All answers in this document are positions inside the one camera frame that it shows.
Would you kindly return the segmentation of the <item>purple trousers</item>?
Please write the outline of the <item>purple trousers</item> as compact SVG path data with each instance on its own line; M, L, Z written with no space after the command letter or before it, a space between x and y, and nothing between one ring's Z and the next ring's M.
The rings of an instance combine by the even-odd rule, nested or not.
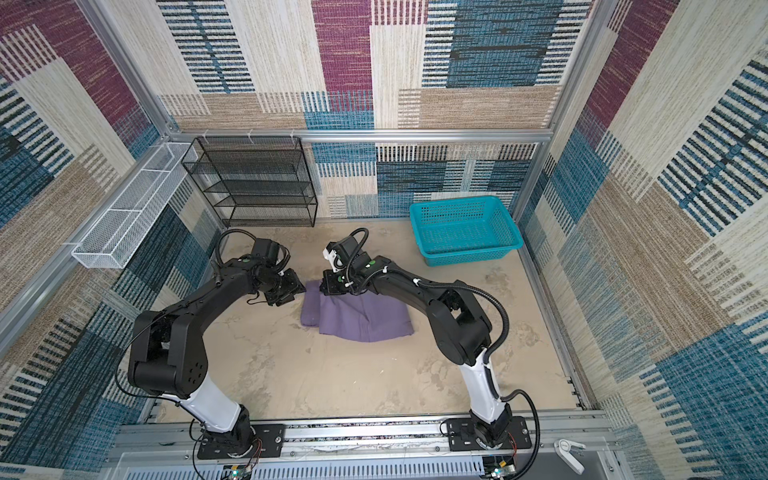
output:
M405 303L366 292L359 296L326 296L320 281L309 281L300 316L301 325L320 334L344 340L372 343L414 334Z

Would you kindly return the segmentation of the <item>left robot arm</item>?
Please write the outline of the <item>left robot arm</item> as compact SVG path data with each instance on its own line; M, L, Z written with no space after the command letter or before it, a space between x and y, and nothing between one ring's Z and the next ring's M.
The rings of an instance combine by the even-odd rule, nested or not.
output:
M211 379L204 333L243 296L259 293L269 306L282 306L304 291L292 269L280 270L270 258L244 255L219 265L189 296L136 318L128 383L178 404L201 424L205 445L226 456L244 456L256 437L250 413Z

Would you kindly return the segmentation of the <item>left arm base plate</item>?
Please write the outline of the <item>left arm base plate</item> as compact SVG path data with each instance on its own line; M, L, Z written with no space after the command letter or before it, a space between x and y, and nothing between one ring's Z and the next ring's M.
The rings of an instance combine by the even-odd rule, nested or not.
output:
M278 458L282 453L285 424L252 424L248 431L205 431L197 448L199 460Z

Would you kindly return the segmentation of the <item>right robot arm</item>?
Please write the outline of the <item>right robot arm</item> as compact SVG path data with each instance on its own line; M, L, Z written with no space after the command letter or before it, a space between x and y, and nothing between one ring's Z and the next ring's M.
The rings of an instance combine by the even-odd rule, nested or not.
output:
M351 259L329 249L323 257L331 265L323 272L323 294L371 292L399 300L426 316L437 348L461 370L478 445L500 447L512 418L491 362L492 353L509 332L508 314L501 303L462 281L424 279L386 257L359 254Z

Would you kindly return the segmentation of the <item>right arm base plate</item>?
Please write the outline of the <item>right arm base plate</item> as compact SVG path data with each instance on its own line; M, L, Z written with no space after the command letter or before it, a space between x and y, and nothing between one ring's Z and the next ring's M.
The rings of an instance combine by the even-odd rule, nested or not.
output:
M443 420L440 433L448 439L451 451L531 449L531 429L522 416L486 425L472 417Z

